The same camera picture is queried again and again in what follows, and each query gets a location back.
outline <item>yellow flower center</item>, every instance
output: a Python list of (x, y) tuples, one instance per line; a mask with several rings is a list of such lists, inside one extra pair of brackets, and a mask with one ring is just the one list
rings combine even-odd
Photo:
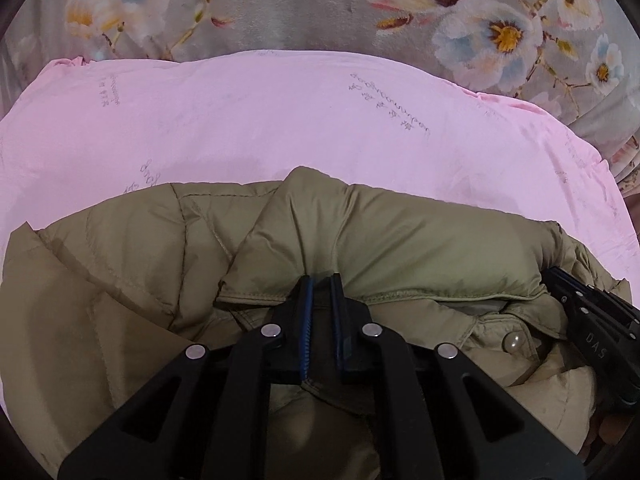
[(609, 80), (609, 67), (606, 63), (601, 63), (598, 67), (596, 70), (596, 77), (601, 83), (606, 83)]
[(87, 27), (91, 27), (94, 22), (94, 16), (91, 14), (90, 10), (86, 9), (78, 9), (73, 8), (69, 9), (66, 14), (66, 20), (69, 23), (77, 23), (78, 25), (86, 25)]
[(492, 23), (489, 29), (492, 32), (491, 41), (499, 52), (505, 54), (513, 52), (522, 39), (522, 31), (514, 23)]

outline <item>olive green jacket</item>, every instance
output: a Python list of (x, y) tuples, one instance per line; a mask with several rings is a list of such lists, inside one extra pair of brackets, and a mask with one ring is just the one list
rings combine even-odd
[[(63, 458), (190, 342), (234, 343), (302, 274), (412, 344), (462, 348), (567, 446), (585, 439), (595, 380), (563, 343), (540, 283), (558, 265), (630, 300), (555, 222), (347, 186), (307, 168), (282, 182), (166, 184), (39, 232), (13, 232), (0, 286), (0, 374), (12, 424), (55, 475)], [(521, 344), (504, 350), (505, 339)], [(269, 479), (373, 479), (362, 396), (274, 387)]]

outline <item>black bracket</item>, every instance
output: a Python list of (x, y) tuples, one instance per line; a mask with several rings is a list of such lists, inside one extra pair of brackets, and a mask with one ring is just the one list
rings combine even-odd
[(576, 280), (559, 267), (542, 272), (568, 317), (567, 337), (622, 410), (640, 401), (640, 312), (626, 301)]
[[(384, 480), (584, 480), (580, 460), (452, 344), (407, 344), (332, 298), (343, 383), (375, 392)], [(261, 480), (270, 384), (309, 372), (313, 284), (232, 348), (192, 345), (65, 459), (58, 480)]]

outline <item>jacket seam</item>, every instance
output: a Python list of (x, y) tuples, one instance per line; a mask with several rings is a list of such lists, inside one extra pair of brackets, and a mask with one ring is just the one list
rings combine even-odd
[(564, 407), (562, 409), (562, 415), (560, 415), (560, 420), (558, 420), (558, 425), (555, 428), (555, 431), (560, 429), (560, 426), (562, 426), (562, 421), (564, 420), (564, 417), (566, 415), (566, 409), (567, 406), (569, 405), (569, 391), (571, 391), (571, 374), (566, 374), (567, 377), (567, 382), (566, 382), (566, 395), (564, 396)]
[[(215, 307), (215, 306), (213, 306), (213, 309), (218, 310), (218, 311), (220, 311), (220, 310), (221, 310), (221, 309), (219, 309), (219, 308), (217, 308), (217, 307)], [(242, 332), (246, 332), (246, 329), (245, 329), (245, 328), (244, 328), (244, 326), (242, 326), (242, 324), (241, 324), (241, 323), (236, 319), (236, 316), (234, 316), (234, 313), (233, 313), (233, 312), (229, 312), (229, 314), (231, 315), (231, 319), (233, 319), (234, 323), (235, 323), (236, 325), (238, 325), (238, 328), (239, 328), (240, 330), (242, 330)], [(215, 318), (215, 312), (213, 312), (213, 311), (212, 311), (212, 312), (209, 314), (209, 319), (207, 319), (207, 321), (204, 323), (204, 326), (203, 326), (200, 330), (198, 330), (198, 332), (196, 333), (196, 335), (195, 335), (195, 336), (193, 336), (192, 341), (193, 341), (193, 342), (197, 342), (197, 341), (199, 341), (199, 339), (202, 337), (202, 335), (203, 335), (203, 334), (204, 334), (204, 333), (209, 329), (209, 327), (212, 325), (212, 323), (213, 323), (215, 320), (216, 320), (216, 318)]]
[(230, 310), (229, 313), (231, 314), (231, 316), (234, 318), (234, 321), (236, 323), (238, 323), (238, 325), (241, 325), (242, 327), (242, 323), (240, 323), (237, 319), (236, 316), (238, 316), (239, 318), (241, 318), (244, 323), (246, 324), (246, 326), (250, 326), (252, 328), (255, 328), (253, 321), (249, 318), (249, 316), (245, 313), (245, 309), (239, 309), (239, 308), (235, 308), (233, 310)]
[(104, 292), (100, 290), (91, 298), (91, 301), (89, 302), (89, 305), (86, 308), (86, 313), (87, 313), (87, 317), (89, 318), (89, 324), (91, 325), (91, 328), (94, 329), (95, 341), (98, 343), (98, 350), (100, 351), (100, 361), (102, 361), (102, 364), (104, 366), (104, 378), (107, 381), (107, 389), (111, 397), (110, 405), (111, 405), (111, 408), (115, 410), (115, 396), (113, 394), (113, 389), (111, 387), (111, 381), (109, 380), (109, 369), (107, 368), (107, 361), (104, 358), (104, 349), (102, 348), (102, 343), (100, 342), (100, 335), (98, 334), (98, 329), (95, 324), (95, 312), (94, 312), (95, 302), (97, 301), (98, 297), (101, 296), (103, 293)]
[(229, 249), (226, 248), (226, 245), (223, 244), (222, 238), (216, 232), (215, 226), (212, 224), (212, 222), (209, 221), (209, 218), (202, 212), (202, 209), (200, 209), (200, 206), (198, 206), (198, 204), (196, 204), (193, 200), (191, 200), (191, 206), (195, 209), (196, 213), (200, 216), (200, 218), (204, 220), (204, 223), (207, 225), (209, 232), (213, 235), (213, 237), (216, 239), (216, 241), (220, 245), (220, 248), (222, 248), (223, 252), (225, 253), (225, 256), (227, 257), (228, 262), (231, 262), (234, 256), (233, 254), (231, 254), (231, 251), (229, 251)]
[(351, 218), (351, 213), (353, 213), (353, 208), (355, 207), (351, 201), (351, 197), (353, 196), (353, 187), (346, 186), (346, 191), (348, 193), (348, 195), (345, 197), (345, 200), (347, 203), (346, 211), (344, 213), (344, 217), (342, 218), (342, 222), (340, 222), (340, 227), (338, 227), (338, 230), (336, 231), (334, 244), (331, 248), (332, 264), (336, 266), (338, 266), (338, 258), (334, 257), (334, 254), (336, 254), (336, 248), (338, 247), (338, 240), (340, 239), (340, 235), (342, 234), (342, 231), (344, 231), (344, 227), (345, 225), (347, 225), (349, 218)]
[[(279, 300), (280, 298), (286, 298), (285, 294), (263, 294), (260, 292), (245, 292), (238, 294), (221, 294), (222, 298), (234, 298), (236, 300), (242, 300), (243, 298), (265, 298), (266, 300)], [(482, 296), (464, 296), (464, 297), (451, 297), (451, 296), (438, 296), (435, 294), (416, 294), (412, 290), (389, 292), (386, 294), (379, 294), (376, 296), (357, 296), (355, 300), (367, 303), (367, 301), (379, 301), (379, 300), (396, 300), (402, 298), (405, 300), (433, 300), (433, 301), (481, 301), (492, 300), (495, 298), (504, 298), (505, 300), (519, 300), (530, 301), (535, 300), (538, 296), (514, 296), (511, 294), (484, 294)]]
[(234, 193), (223, 193), (223, 194), (215, 194), (215, 193), (188, 193), (185, 195), (180, 195), (180, 199), (182, 198), (187, 198), (188, 196), (210, 196), (210, 197), (219, 197), (219, 196), (228, 196), (228, 197), (232, 197), (232, 198), (260, 198), (263, 196), (267, 196), (268, 194), (274, 193), (276, 191), (276, 189), (271, 189), (269, 191), (266, 191), (264, 193), (258, 193), (258, 194), (254, 194), (254, 195), (240, 195), (240, 194), (234, 194)]
[[(154, 300), (156, 300), (159, 304), (168, 307), (170, 309), (169, 314), (171, 316), (173, 316), (173, 309), (175, 308), (174, 305), (172, 305), (171, 303), (167, 303), (163, 300), (160, 300), (159, 298), (156, 298), (153, 294), (150, 294), (147, 290), (144, 289), (144, 287), (140, 286), (137, 283), (133, 283), (131, 281), (129, 281), (128, 279), (124, 278), (123, 276), (119, 276), (116, 274), (116, 272), (111, 269), (111, 267), (109, 266), (109, 264), (100, 256), (98, 256), (97, 251), (94, 248), (94, 244), (91, 242), (90, 236), (89, 236), (89, 220), (91, 219), (91, 216), (94, 212), (94, 208), (89, 209), (89, 212), (86, 215), (86, 222), (84, 224), (84, 238), (86, 240), (86, 244), (87, 247), (89, 249), (89, 254), (91, 254), (92, 256), (92, 260), (94, 261), (94, 265), (96, 266), (100, 266), (102, 267), (104, 270), (107, 271), (108, 275), (110, 275), (112, 278), (116, 279), (119, 282), (124, 283), (127, 286), (130, 286), (131, 288), (142, 292), (143, 294), (145, 294), (146, 296), (153, 298)], [(117, 286), (116, 283), (113, 283), (114, 286), (116, 286), (116, 288), (118, 289), (119, 292), (122, 292), (122, 290), (120, 289), (119, 286)]]
[(523, 320), (523, 322), (525, 323), (533, 325), (545, 335), (548, 335), (549, 337), (553, 337), (553, 338), (566, 338), (565, 336), (563, 336), (563, 334), (560, 333), (560, 331), (548, 326), (543, 321), (537, 318), (534, 318), (533, 316), (529, 316), (527, 312), (515, 312), (514, 310), (515, 309), (512, 310), (512, 309), (509, 309), (509, 307), (507, 307), (508, 314), (511, 314), (512, 316), (515, 316), (518, 319)]
[(478, 317), (473, 316), (473, 322), (469, 324), (469, 326), (467, 327), (463, 335), (460, 337), (460, 341), (459, 341), (460, 348), (462, 348), (462, 346), (466, 343), (466, 340), (468, 340), (471, 337), (472, 333), (476, 330), (477, 326), (478, 326)]
[(182, 246), (182, 265), (180, 266), (180, 290), (178, 290), (178, 298), (177, 298), (177, 301), (175, 302), (175, 307), (173, 309), (174, 318), (172, 319), (171, 323), (169, 323), (169, 326), (167, 327), (167, 330), (171, 331), (174, 321), (177, 319), (177, 317), (180, 314), (180, 299), (182, 298), (182, 290), (184, 288), (184, 274), (185, 274), (184, 259), (187, 256), (187, 221), (184, 218), (182, 203), (180, 202), (180, 199), (178, 198), (178, 194), (175, 191), (174, 184), (169, 184), (169, 187), (171, 188), (171, 191), (174, 192), (175, 201), (178, 205), (178, 208), (180, 209), (180, 216), (182, 216), (182, 223), (184, 224), (184, 244)]
[(12, 256), (11, 258), (9, 258), (8, 260), (4, 261), (4, 266), (2, 267), (3, 269), (8, 268), (9, 264), (14, 261), (17, 260), (18, 258), (20, 258), (21, 256), (23, 256), (24, 254), (29, 254), (32, 251), (35, 251), (36, 249), (41, 249), (43, 246), (44, 248), (48, 249), (50, 253), (53, 254), (53, 251), (51, 250), (51, 248), (49, 248), (44, 241), (42, 240), (42, 238), (40, 239), (42, 241), (42, 246), (35, 246), (35, 247), (30, 247), (29, 249), (25, 249), (24, 251), (21, 251), (20, 253), (16, 254), (15, 256)]

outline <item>snap button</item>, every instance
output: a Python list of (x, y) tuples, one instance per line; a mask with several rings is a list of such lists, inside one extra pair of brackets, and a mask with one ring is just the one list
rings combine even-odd
[(515, 354), (524, 345), (524, 339), (524, 332), (509, 332), (502, 340), (502, 349), (509, 354)]

